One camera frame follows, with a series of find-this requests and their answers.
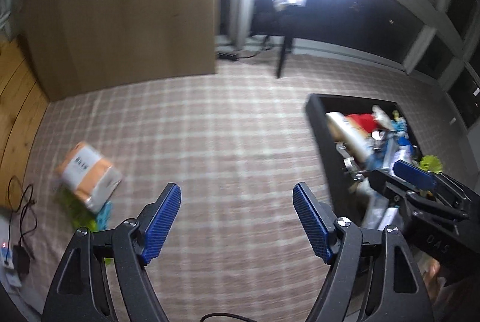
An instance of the black bin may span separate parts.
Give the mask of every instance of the black bin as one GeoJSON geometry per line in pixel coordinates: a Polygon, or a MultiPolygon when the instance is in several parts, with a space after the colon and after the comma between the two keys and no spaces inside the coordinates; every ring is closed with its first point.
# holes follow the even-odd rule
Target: black bin
{"type": "MultiPolygon", "coordinates": [[[[337,216],[346,216],[355,223],[360,223],[360,214],[356,209],[354,199],[348,191],[343,158],[335,148],[335,142],[328,129],[325,114],[329,112],[340,112],[344,115],[371,114],[373,105],[378,105],[390,118],[393,118],[393,111],[395,110],[398,111],[401,117],[405,118],[402,109],[397,103],[365,97],[311,94],[305,105],[305,112],[307,113],[311,129],[313,130],[320,157],[322,158],[323,168],[325,169],[333,211],[337,216]]],[[[421,153],[420,146],[410,127],[409,121],[407,118],[405,118],[405,120],[408,125],[409,141],[413,145],[416,145],[421,153]]]]}

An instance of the white label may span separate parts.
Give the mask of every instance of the white label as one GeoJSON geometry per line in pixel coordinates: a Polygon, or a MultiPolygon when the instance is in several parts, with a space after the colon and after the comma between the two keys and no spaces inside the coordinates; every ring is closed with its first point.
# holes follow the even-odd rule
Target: white label
{"type": "Polygon", "coordinates": [[[378,230],[383,230],[388,225],[391,225],[397,215],[398,207],[387,208],[385,214],[383,215],[382,221],[378,225],[378,230]]]}
{"type": "Polygon", "coordinates": [[[95,165],[101,158],[102,156],[91,146],[84,146],[71,159],[63,171],[63,182],[68,186],[68,188],[70,188],[70,190],[75,191],[92,166],[95,165]]]}

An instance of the black cable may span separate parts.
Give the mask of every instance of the black cable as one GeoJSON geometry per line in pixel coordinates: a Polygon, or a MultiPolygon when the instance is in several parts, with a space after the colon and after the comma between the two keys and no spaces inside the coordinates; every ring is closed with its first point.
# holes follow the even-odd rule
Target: black cable
{"type": "Polygon", "coordinates": [[[253,57],[256,57],[257,55],[259,55],[260,53],[262,53],[263,51],[271,50],[272,47],[266,48],[266,44],[267,44],[267,41],[268,41],[269,38],[270,38],[270,35],[265,35],[265,38],[263,39],[262,44],[260,45],[260,50],[255,51],[255,53],[253,55],[249,55],[248,57],[238,57],[238,59],[253,58],[253,57]]]}
{"type": "Polygon", "coordinates": [[[212,317],[229,317],[229,318],[237,319],[244,322],[256,322],[253,319],[243,317],[237,314],[230,314],[229,312],[212,312],[211,314],[204,315],[202,319],[200,319],[200,322],[204,322],[208,318],[212,318],[212,317]]]}
{"type": "MultiPolygon", "coordinates": [[[[18,179],[18,177],[16,176],[12,176],[10,178],[10,181],[8,182],[8,188],[7,188],[7,198],[8,198],[8,204],[10,205],[10,219],[8,221],[8,250],[10,250],[10,238],[11,238],[11,219],[13,218],[13,215],[14,213],[18,213],[20,212],[20,239],[18,240],[18,245],[21,246],[22,245],[22,241],[27,249],[27,251],[29,252],[29,254],[31,254],[31,257],[32,259],[35,259],[33,253],[32,253],[32,249],[28,246],[26,240],[25,240],[25,236],[29,233],[32,233],[33,231],[35,231],[38,227],[38,219],[37,219],[37,215],[35,214],[35,211],[33,211],[33,208],[32,206],[35,204],[35,200],[33,199],[33,184],[29,184],[27,185],[27,187],[25,188],[25,190],[23,190],[23,185],[22,185],[22,182],[18,179]],[[18,186],[20,187],[20,190],[22,191],[22,195],[20,197],[20,202],[18,203],[18,207],[14,210],[14,207],[13,205],[11,204],[11,200],[10,200],[10,188],[11,188],[11,185],[12,185],[12,182],[16,182],[18,184],[18,186]],[[28,200],[26,201],[25,205],[22,207],[22,202],[23,202],[23,199],[25,199],[25,196],[28,192],[28,190],[30,190],[30,197],[28,198],[28,200]],[[27,210],[30,209],[32,215],[34,216],[35,218],[35,226],[30,229],[30,230],[27,230],[27,231],[23,231],[23,219],[25,219],[25,216],[27,214],[27,210]]],[[[8,257],[8,253],[5,257],[5,263],[7,263],[7,257],[8,257]]]]}

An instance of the power adapter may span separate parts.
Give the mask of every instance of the power adapter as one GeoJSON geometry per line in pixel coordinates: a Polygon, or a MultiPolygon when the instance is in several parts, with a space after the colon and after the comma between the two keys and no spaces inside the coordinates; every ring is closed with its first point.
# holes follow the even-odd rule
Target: power adapter
{"type": "Polygon", "coordinates": [[[18,275],[26,276],[30,272],[30,256],[23,246],[15,245],[13,247],[13,262],[18,275]]]}

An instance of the plaid carpet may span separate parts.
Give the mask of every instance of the plaid carpet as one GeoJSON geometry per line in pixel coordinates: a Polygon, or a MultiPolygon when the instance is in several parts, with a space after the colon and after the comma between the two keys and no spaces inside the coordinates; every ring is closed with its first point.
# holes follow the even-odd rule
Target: plaid carpet
{"type": "MultiPolygon", "coordinates": [[[[109,226],[137,216],[172,181],[182,206],[160,257],[147,271],[172,322],[209,312],[259,321],[304,321],[327,267],[316,258],[292,206],[306,182],[328,201],[306,122],[310,93],[373,97],[400,104],[424,154],[438,155],[460,181],[467,174],[452,113],[434,90],[400,72],[308,55],[290,56],[274,78],[276,55],[219,62],[218,74],[144,82],[79,95],[49,106],[28,162],[39,229],[30,281],[46,297],[73,230],[55,201],[54,167],[85,140],[124,181],[109,226]]],[[[118,317],[128,320],[109,267],[118,317]]]]}

